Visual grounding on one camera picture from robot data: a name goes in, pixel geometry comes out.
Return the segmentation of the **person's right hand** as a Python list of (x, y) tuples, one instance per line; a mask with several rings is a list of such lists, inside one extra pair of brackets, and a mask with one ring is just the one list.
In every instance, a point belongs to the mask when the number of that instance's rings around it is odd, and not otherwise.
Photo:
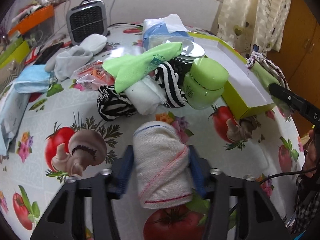
[(314, 130), (309, 131), (309, 137), (311, 139), (310, 144), (308, 145), (307, 154), (305, 156), (305, 163), (303, 165), (303, 171), (313, 169), (318, 164), (317, 151), (314, 144), (315, 133)]

